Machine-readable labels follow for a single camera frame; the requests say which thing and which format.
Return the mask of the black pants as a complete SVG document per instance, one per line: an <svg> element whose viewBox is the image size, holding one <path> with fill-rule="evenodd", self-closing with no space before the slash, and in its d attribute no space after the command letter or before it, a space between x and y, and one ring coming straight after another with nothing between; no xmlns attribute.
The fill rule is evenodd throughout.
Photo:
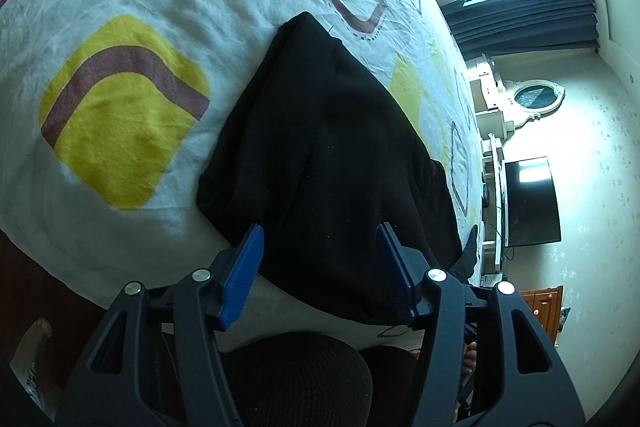
<svg viewBox="0 0 640 427"><path fill-rule="evenodd" d="M198 210L231 244L265 232L259 271L306 305L367 325L396 314L373 272L375 231L460 281L461 236L442 164L390 92L309 13L284 23L222 127Z"/></svg>

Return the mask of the patterned white bed sheet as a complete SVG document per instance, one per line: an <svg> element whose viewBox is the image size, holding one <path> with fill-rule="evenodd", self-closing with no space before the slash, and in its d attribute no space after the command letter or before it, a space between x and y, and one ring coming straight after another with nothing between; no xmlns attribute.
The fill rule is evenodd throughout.
<svg viewBox="0 0 640 427"><path fill-rule="evenodd" d="M101 307L224 239L196 186L278 28L312 14L390 91L480 224L480 135L436 0L1 0L1 228Z"/></svg>

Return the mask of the oval white framed mirror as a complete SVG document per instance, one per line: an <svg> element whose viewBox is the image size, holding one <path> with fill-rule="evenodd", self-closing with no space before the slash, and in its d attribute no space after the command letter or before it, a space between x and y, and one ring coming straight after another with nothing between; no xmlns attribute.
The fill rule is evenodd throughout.
<svg viewBox="0 0 640 427"><path fill-rule="evenodd" d="M504 87L509 107L503 113L508 121L513 122L515 129L553 114L565 98L565 88L550 80L506 80Z"/></svg>

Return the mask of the white low tv stand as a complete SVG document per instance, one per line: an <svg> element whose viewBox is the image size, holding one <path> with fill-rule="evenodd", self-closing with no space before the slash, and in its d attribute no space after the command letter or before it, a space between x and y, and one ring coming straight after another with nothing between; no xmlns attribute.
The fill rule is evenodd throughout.
<svg viewBox="0 0 640 427"><path fill-rule="evenodd" d="M482 274L502 272L506 260L506 175L502 142L493 133L482 143L484 199Z"/></svg>

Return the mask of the orange wooden cabinet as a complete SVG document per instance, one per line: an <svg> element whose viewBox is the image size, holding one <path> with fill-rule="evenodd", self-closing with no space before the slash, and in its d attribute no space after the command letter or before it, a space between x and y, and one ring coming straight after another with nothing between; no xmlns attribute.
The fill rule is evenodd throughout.
<svg viewBox="0 0 640 427"><path fill-rule="evenodd" d="M520 291L526 305L533 312L536 320L554 345L556 345L556 337L559 334L563 289L563 286L556 286Z"/></svg>

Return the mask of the white dressing table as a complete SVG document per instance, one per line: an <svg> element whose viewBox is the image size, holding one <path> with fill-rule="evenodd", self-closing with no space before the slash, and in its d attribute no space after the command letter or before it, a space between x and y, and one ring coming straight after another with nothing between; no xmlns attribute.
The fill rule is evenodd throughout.
<svg viewBox="0 0 640 427"><path fill-rule="evenodd" d="M466 62L466 72L480 137L488 140L494 136L502 143L508 141L514 135L515 124L509 115L511 102L495 62L482 54Z"/></svg>

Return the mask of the black flat screen television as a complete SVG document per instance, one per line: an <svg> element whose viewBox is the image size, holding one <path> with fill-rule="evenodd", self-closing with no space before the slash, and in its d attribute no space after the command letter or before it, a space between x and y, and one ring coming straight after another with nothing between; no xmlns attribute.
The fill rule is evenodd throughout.
<svg viewBox="0 0 640 427"><path fill-rule="evenodd" d="M560 214L548 158L507 161L503 168L506 247L558 243Z"/></svg>

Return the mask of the right dark blue curtain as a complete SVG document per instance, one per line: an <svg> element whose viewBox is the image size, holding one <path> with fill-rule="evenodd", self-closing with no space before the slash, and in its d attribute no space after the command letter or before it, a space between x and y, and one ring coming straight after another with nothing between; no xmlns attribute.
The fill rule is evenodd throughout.
<svg viewBox="0 0 640 427"><path fill-rule="evenodd" d="M599 46L596 0L457 0L442 15L467 60Z"/></svg>

